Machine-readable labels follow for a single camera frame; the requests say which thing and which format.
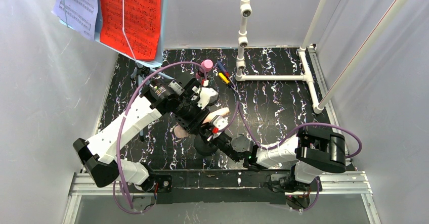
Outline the black round microphone stand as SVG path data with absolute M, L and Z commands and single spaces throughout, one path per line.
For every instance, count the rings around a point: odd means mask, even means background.
M 200 135 L 194 138 L 194 148 L 202 156 L 210 156 L 218 150 L 217 146 L 206 143 Z

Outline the beige toy microphone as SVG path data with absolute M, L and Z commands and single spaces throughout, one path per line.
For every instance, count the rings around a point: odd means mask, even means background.
M 216 110 L 216 111 L 214 111 L 214 112 L 211 112 L 211 113 L 209 113 L 208 114 L 208 116 L 204 119 L 204 121 L 203 121 L 203 123 L 208 123 L 208 122 L 210 122 L 210 121 L 212 121 L 213 119 L 214 119 L 214 117 L 215 116 L 218 116 L 218 115 L 220 115 L 220 116 L 226 116 L 227 114 L 229 114 L 230 113 L 230 109 L 229 108 L 227 108 L 227 107 L 225 107 L 225 108 L 221 108 L 221 109 L 218 109 L 218 110 Z M 174 130 L 173 130 L 173 132 L 174 132 L 174 134 L 175 134 L 175 136 L 177 137 L 177 138 L 185 138 L 185 137 L 188 137 L 188 136 L 190 136 L 190 134 L 189 133 L 187 133 L 180 125 L 176 125 L 175 127 L 174 127 Z

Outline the pink toy microphone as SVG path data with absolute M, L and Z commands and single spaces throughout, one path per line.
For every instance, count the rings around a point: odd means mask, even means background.
M 196 73 L 197 79 L 204 77 L 204 73 L 209 73 L 213 69 L 213 61 L 210 59 L 206 59 L 202 61 L 200 65 L 201 67 L 199 67 Z

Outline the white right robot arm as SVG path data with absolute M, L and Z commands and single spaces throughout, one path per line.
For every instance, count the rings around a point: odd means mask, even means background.
M 194 147 L 203 156 L 220 150 L 233 161 L 242 161 L 243 167 L 251 171 L 293 162 L 289 174 L 274 174 L 266 180 L 266 186 L 273 192 L 310 191 L 312 182 L 321 174 L 346 171 L 345 137 L 314 125 L 298 129 L 283 143 L 263 148 L 246 137 L 233 139 L 206 123 L 195 137 Z

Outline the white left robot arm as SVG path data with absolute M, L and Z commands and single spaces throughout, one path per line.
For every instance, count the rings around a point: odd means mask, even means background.
M 151 178 L 146 165 L 121 160 L 120 150 L 165 114 L 177 121 L 180 135 L 197 135 L 218 95 L 215 89 L 202 86 L 195 78 L 185 85 L 155 79 L 138 91 L 127 113 L 87 140 L 77 139 L 73 147 L 97 187 L 121 180 L 144 185 Z

